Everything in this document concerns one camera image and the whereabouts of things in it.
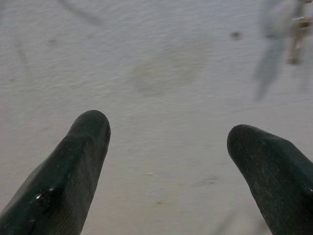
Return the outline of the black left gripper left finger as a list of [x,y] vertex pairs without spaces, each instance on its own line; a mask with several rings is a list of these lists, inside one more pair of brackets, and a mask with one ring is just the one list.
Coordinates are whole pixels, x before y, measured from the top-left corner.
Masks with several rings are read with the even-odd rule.
[[0,213],[3,235],[79,235],[85,224],[111,128],[100,111],[82,113]]

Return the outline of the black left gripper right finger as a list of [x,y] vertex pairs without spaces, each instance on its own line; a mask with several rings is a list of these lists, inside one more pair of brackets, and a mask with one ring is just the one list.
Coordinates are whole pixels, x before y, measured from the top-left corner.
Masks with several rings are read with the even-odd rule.
[[239,124],[227,150],[272,234],[313,233],[313,164],[294,144]]

